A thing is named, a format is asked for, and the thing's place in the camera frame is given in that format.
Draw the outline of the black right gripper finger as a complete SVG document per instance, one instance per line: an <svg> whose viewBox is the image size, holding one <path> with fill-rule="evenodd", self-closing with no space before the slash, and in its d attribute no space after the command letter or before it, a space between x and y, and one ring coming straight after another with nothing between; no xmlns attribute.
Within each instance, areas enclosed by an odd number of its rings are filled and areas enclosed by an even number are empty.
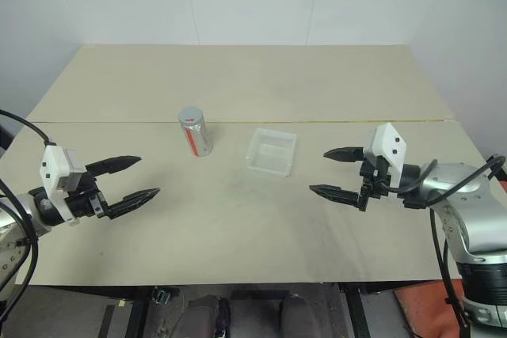
<svg viewBox="0 0 507 338"><path fill-rule="evenodd" d="M356 162L364 160L364 152L362 147L347 146L328 150L323 157L339 162Z"/></svg>
<svg viewBox="0 0 507 338"><path fill-rule="evenodd" d="M359 195L356 192L346 191L340 187L327 184L310 185L309 189L318 196L328 199L331 202L341 203L353 207L357 206Z"/></svg>

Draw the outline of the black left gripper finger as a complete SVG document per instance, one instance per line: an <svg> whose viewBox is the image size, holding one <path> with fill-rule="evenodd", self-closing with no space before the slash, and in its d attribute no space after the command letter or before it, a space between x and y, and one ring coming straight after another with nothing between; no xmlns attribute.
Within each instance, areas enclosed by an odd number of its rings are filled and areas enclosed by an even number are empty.
<svg viewBox="0 0 507 338"><path fill-rule="evenodd" d="M142 158L138 156L124 155L96 161L86 165L85 168L92 177L97 177L123 171L141 160Z"/></svg>
<svg viewBox="0 0 507 338"><path fill-rule="evenodd" d="M159 192L159 188L151 188L125 196L120 202L107 206L106 216L109 219L115 219L135 211L152 200Z"/></svg>

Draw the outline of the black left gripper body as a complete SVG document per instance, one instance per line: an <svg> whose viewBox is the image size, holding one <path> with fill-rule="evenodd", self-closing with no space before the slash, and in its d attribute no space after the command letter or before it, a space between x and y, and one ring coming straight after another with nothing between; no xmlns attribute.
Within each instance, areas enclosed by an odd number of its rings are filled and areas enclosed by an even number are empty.
<svg viewBox="0 0 507 338"><path fill-rule="evenodd" d="M96 179L89 173L84 173L78 182L78 187L68 192L65 202L75 218L92 217L103 218L107 215L108 204Z"/></svg>

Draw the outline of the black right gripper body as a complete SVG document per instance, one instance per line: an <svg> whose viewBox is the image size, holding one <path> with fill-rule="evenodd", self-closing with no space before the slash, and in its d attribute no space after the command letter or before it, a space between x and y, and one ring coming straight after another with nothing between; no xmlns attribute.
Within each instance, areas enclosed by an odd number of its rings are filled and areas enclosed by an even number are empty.
<svg viewBox="0 0 507 338"><path fill-rule="evenodd" d="M360 167L360 176L363 177L363 183L357 198L357 208L360 211L366 211L370 198L380 199L388 196L386 190L391 175L388 173L389 163L382 157L375 158L375 164L372 164L367 158L364 159Z"/></svg>

